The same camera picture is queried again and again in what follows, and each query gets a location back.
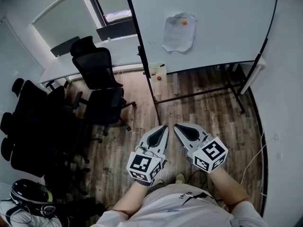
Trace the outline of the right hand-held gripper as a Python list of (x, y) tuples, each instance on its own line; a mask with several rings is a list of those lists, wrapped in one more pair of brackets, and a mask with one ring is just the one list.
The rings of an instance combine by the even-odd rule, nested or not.
[(211, 173), (219, 167), (227, 158), (228, 149), (218, 137), (206, 131), (197, 124), (176, 123), (174, 133), (187, 150), (187, 161), (194, 167)]

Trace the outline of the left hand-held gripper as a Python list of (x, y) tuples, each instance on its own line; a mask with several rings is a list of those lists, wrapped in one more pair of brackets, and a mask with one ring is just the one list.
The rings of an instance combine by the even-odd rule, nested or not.
[(160, 125), (146, 132), (127, 163), (129, 175), (144, 183), (152, 183), (166, 163), (165, 150), (169, 137), (167, 125)]

